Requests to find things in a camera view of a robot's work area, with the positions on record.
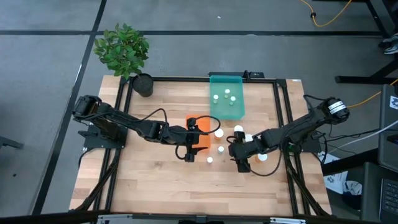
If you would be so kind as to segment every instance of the black plant pot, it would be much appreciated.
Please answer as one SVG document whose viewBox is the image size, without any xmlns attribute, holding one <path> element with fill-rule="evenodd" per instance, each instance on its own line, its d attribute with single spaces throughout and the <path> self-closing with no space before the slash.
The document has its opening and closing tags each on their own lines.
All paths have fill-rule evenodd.
<svg viewBox="0 0 398 224">
<path fill-rule="evenodd" d="M 142 97 L 151 96 L 154 92 L 154 79 L 146 73 L 132 78 L 132 88 Z"/>
</svg>

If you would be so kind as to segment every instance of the white cable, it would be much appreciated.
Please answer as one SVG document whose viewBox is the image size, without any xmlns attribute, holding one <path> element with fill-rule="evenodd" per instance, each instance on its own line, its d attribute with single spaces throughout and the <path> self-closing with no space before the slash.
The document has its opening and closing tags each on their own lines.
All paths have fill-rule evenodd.
<svg viewBox="0 0 398 224">
<path fill-rule="evenodd" d="M 387 129 L 391 128 L 392 126 L 396 125 L 397 123 L 398 123 L 398 120 L 397 120 L 397 121 L 395 121 L 394 123 L 392 123 L 392 124 L 388 125 L 387 127 L 385 127 L 385 128 L 383 128 L 383 129 L 381 129 L 381 130 L 380 130 L 380 131 L 378 131 L 378 132 L 375 132 L 375 133 L 373 133 L 373 134 L 370 134 L 370 135 L 368 135 L 368 136 L 365 136 L 365 137 L 363 137 L 363 138 L 360 138 L 360 139 L 357 139 L 357 140 L 351 141 L 351 142 L 349 142 L 349 143 L 346 143 L 346 144 L 344 144 L 344 145 L 342 145 L 342 146 L 339 146 L 338 148 L 342 148 L 342 147 L 348 146 L 349 144 L 356 143 L 356 142 L 358 142 L 358 141 L 362 141 L 363 139 L 367 139 L 367 138 L 370 138 L 370 137 L 372 137 L 372 136 L 374 136 L 374 135 L 376 135 L 376 134 L 382 133 L 383 131 L 385 131 L 385 130 L 387 130 Z"/>
</svg>

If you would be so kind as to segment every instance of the desk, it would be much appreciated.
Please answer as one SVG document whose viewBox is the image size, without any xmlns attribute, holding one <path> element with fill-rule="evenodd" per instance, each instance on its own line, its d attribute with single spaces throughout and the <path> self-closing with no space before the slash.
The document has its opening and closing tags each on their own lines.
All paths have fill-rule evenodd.
<svg viewBox="0 0 398 224">
<path fill-rule="evenodd" d="M 292 114 L 297 119 L 307 114 L 303 87 L 299 80 L 286 80 Z M 114 105 L 119 78 L 105 76 L 99 97 Z M 272 85 L 244 83 L 246 115 L 241 121 L 221 121 L 225 136 L 233 133 L 237 124 L 247 133 L 258 133 L 266 128 L 278 127 Z M 132 94 L 129 114 L 143 118 L 157 108 L 164 108 L 170 125 L 185 126 L 185 115 L 208 114 L 209 83 L 155 82 L 154 93 L 142 98 Z M 163 114 L 151 119 L 163 120 Z M 217 154 L 217 147 L 228 148 L 225 138 L 215 141 L 211 149 L 201 151 L 194 163 L 178 160 L 173 146 L 164 146 L 141 139 L 134 131 L 127 134 L 121 151 L 111 211 L 115 213 L 163 213 L 207 215 L 283 215 L 291 216 L 287 176 L 283 161 L 279 170 L 270 177 L 240 174 L 230 161 L 228 152 Z M 70 208 L 76 208 L 98 182 L 104 150 L 89 152 L 81 161 Z M 206 163 L 212 156 L 214 162 Z M 269 154 L 265 163 L 249 159 L 252 169 L 267 173 L 277 164 L 279 151 Z M 317 202 L 331 212 L 319 161 L 311 154 L 301 155 L 306 186 Z M 100 208 L 104 208 L 107 186 L 104 187 Z M 296 188 L 299 211 L 302 212 L 300 191 Z"/>
</svg>

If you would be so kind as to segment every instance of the green plant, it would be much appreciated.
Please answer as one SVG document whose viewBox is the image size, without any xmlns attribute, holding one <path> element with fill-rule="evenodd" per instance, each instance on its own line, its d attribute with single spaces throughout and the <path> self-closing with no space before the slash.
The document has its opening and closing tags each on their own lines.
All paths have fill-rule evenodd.
<svg viewBox="0 0 398 224">
<path fill-rule="evenodd" d="M 143 34 L 131 26 L 123 24 L 115 31 L 104 31 L 104 38 L 95 39 L 94 53 L 106 64 L 109 70 L 114 70 L 114 76 L 122 75 L 128 79 L 131 73 L 141 74 L 144 60 L 148 59 L 149 44 Z"/>
</svg>

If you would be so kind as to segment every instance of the potted plant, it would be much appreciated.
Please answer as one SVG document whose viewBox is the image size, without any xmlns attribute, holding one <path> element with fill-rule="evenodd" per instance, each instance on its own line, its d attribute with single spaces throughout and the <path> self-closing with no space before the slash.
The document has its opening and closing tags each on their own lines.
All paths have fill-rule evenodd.
<svg viewBox="0 0 398 224">
<path fill-rule="evenodd" d="M 114 71 L 114 76 L 122 75 L 128 80 L 130 74 L 135 73 L 136 76 L 130 79 L 133 89 L 143 97 L 151 96 L 154 80 L 140 70 L 144 67 L 144 60 L 148 59 L 149 49 L 142 33 L 126 24 L 123 28 L 116 24 L 115 31 L 105 30 L 104 38 L 95 39 L 94 43 L 94 53 L 109 70 Z"/>
</svg>

